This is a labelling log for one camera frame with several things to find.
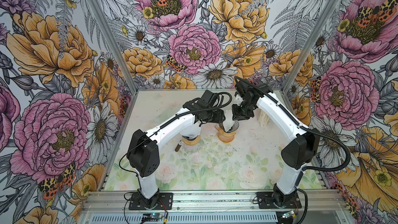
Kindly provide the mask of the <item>white paper coffee filter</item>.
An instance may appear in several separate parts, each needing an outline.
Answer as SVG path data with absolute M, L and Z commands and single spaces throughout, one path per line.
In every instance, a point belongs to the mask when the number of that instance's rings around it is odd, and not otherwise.
M 194 140 L 201 134 L 201 127 L 198 124 L 191 125 L 180 132 L 181 136 L 187 140 Z

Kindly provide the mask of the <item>coffee filter pack orange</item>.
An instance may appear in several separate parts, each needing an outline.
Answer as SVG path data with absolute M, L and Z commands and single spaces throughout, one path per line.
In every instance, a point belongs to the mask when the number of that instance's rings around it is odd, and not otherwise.
M 269 123 L 269 119 L 270 119 L 270 117 L 266 112 L 264 112 L 264 111 L 260 112 L 260 114 L 258 116 L 258 122 L 261 127 L 266 127 L 267 124 Z

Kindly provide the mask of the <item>wooden ring holder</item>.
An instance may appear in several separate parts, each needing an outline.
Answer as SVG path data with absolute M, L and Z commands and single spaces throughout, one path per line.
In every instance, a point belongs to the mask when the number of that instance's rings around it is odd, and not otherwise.
M 187 136 L 182 136 L 181 140 L 183 141 L 184 144 L 186 144 L 188 146 L 194 146 L 197 143 L 199 143 L 199 141 L 201 140 L 201 136 L 198 135 L 198 136 L 196 136 L 194 138 L 190 138 L 190 137 L 187 137 Z

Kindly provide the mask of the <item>clear glass carafe brown handle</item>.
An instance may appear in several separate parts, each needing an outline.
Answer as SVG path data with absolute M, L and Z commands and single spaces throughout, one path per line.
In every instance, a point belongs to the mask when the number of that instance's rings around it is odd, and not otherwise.
M 201 148 L 202 148 L 201 143 L 189 145 L 189 144 L 184 143 L 182 140 L 180 140 L 175 148 L 175 152 L 179 152 L 182 149 L 182 151 L 184 151 L 184 152 L 194 153 L 194 152 L 198 152 Z

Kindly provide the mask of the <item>grey ribbed dripper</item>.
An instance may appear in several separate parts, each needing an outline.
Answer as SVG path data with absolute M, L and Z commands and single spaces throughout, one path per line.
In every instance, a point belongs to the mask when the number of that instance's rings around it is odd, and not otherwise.
M 239 128 L 239 121 L 237 120 L 224 121 L 223 123 L 219 124 L 219 127 L 225 133 L 232 133 Z

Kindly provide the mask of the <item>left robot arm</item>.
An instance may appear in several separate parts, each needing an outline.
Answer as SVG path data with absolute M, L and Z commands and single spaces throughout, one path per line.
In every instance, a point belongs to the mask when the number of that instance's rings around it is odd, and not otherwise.
M 175 115 L 160 125 L 133 133 L 125 156 L 140 187 L 131 196 L 130 210 L 154 209 L 162 199 L 172 199 L 172 194 L 161 196 L 156 184 L 155 171 L 160 165 L 161 149 L 178 134 L 190 141 L 199 139 L 203 124 L 225 121 L 223 108 L 231 102 L 232 96 L 228 92 L 206 90 L 201 97 L 187 101 Z

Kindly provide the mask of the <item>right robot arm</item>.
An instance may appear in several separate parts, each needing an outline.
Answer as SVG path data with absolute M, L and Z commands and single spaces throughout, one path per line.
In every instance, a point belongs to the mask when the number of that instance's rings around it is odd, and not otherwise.
M 254 110 L 259 108 L 270 117 L 287 140 L 286 147 L 281 151 L 285 165 L 272 193 L 275 207 L 286 207 L 296 199 L 304 169 L 315 156 L 320 138 L 314 134 L 314 129 L 309 129 L 292 115 L 267 84 L 256 86 L 238 76 L 234 79 L 237 103 L 232 105 L 232 119 L 242 121 L 253 118 Z

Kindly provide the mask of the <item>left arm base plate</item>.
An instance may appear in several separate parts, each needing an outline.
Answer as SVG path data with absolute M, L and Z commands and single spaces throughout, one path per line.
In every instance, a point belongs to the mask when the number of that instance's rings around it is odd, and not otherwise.
M 135 191 L 129 198 L 129 207 L 131 211 L 149 211 L 149 210 L 171 210 L 173 205 L 173 193 L 158 192 L 150 199 L 146 199 L 140 192 Z

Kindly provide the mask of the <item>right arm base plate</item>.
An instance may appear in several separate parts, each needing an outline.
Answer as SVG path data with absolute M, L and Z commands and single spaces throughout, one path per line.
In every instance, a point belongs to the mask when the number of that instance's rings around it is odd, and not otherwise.
M 295 191 L 290 195 L 279 192 L 260 191 L 256 193 L 256 199 L 260 209 L 300 209 L 298 193 Z

